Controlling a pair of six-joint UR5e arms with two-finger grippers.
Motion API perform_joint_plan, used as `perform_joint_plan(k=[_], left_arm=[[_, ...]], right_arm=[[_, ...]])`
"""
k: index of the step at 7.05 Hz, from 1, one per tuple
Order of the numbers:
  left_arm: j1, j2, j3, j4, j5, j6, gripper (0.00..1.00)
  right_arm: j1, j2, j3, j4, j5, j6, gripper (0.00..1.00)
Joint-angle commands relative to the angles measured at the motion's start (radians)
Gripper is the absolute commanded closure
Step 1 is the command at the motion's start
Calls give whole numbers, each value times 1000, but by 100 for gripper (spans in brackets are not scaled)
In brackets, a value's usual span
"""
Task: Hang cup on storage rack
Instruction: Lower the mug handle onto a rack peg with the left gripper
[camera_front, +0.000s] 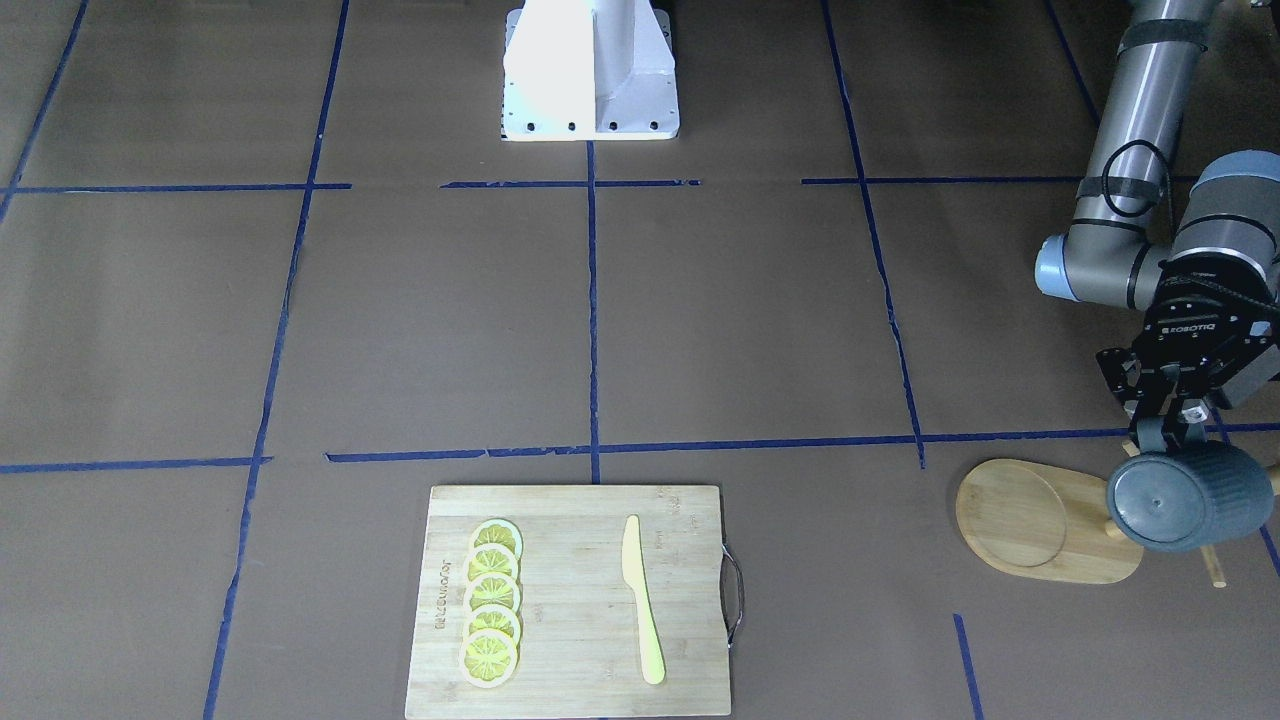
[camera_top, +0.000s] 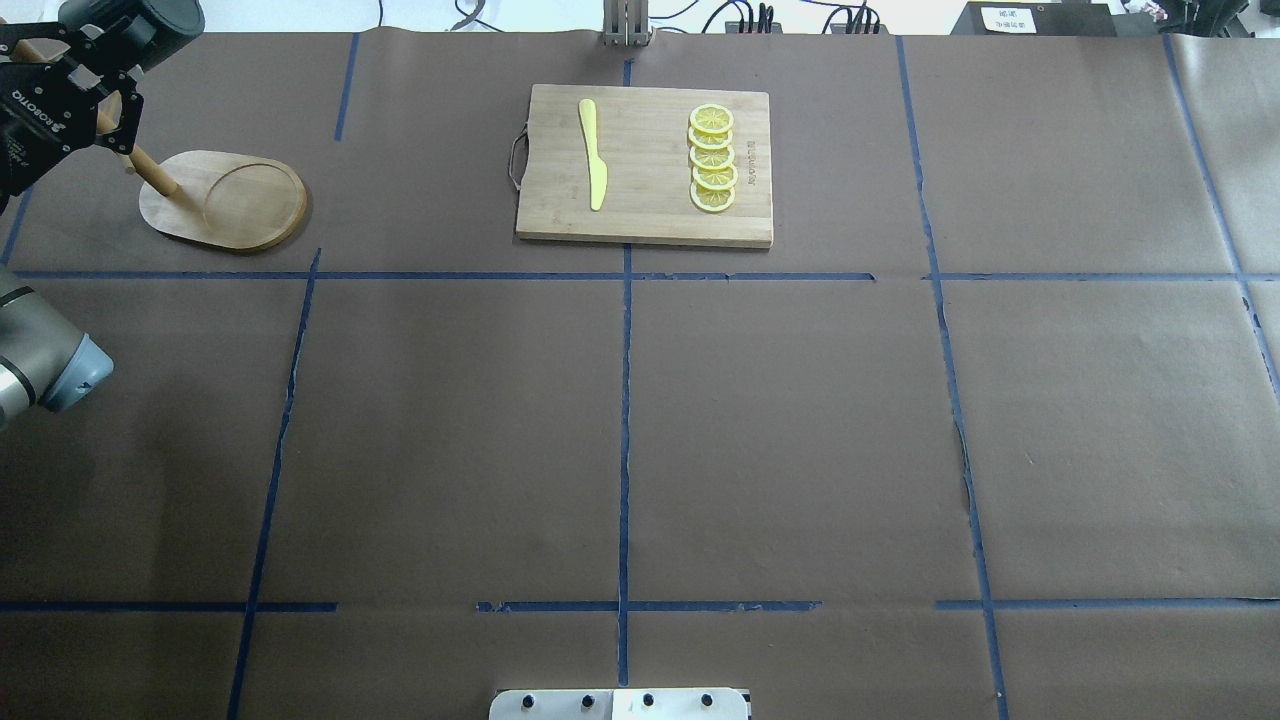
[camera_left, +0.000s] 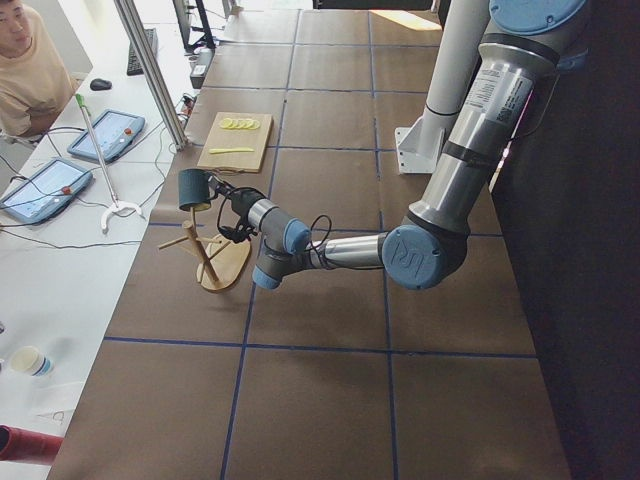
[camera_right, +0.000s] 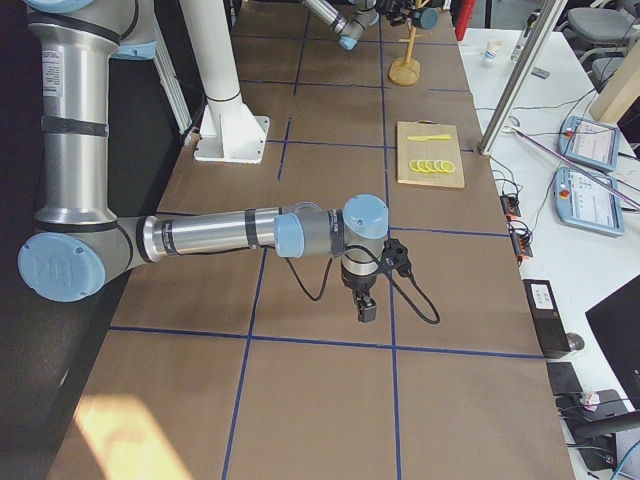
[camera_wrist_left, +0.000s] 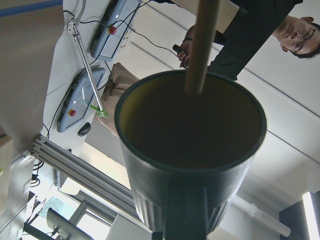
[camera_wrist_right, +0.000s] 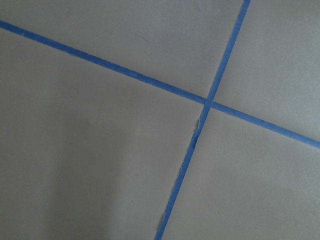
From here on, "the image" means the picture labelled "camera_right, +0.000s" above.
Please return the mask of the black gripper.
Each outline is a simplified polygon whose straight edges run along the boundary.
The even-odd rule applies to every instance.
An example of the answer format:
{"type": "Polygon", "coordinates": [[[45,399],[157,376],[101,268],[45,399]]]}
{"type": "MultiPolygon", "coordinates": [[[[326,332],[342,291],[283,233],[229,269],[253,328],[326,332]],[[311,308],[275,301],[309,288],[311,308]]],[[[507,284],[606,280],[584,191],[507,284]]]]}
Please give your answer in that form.
{"type": "Polygon", "coordinates": [[[357,318],[361,323],[369,323],[376,319],[377,305],[371,296],[371,288],[375,285],[377,275],[356,275],[346,269],[341,270],[343,284],[352,291],[357,318]]]}
{"type": "Polygon", "coordinates": [[[378,14],[391,26],[405,24],[413,12],[412,0],[378,0],[378,14]]]}

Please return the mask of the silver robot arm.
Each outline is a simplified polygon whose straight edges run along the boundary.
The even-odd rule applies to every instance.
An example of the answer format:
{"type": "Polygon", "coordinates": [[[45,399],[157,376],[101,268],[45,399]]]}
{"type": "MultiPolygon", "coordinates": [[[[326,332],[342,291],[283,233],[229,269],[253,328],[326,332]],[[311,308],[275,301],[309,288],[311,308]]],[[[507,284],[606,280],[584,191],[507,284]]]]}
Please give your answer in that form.
{"type": "Polygon", "coordinates": [[[380,16],[385,17],[392,25],[399,25],[416,11],[414,1],[351,1],[356,12],[351,18],[347,18],[325,0],[304,0],[301,4],[338,36],[338,43],[345,50],[352,50],[365,30],[374,25],[380,16]]]}
{"type": "Polygon", "coordinates": [[[40,296],[74,302],[122,273],[166,257],[273,248],[285,259],[341,261],[358,318],[375,318],[371,288],[390,250],[388,209],[359,194],[341,209],[310,202],[159,219],[120,218],[108,206],[108,85],[113,58],[152,59],[160,39],[150,1],[31,1],[42,47],[46,200],[18,267],[40,296]]]}

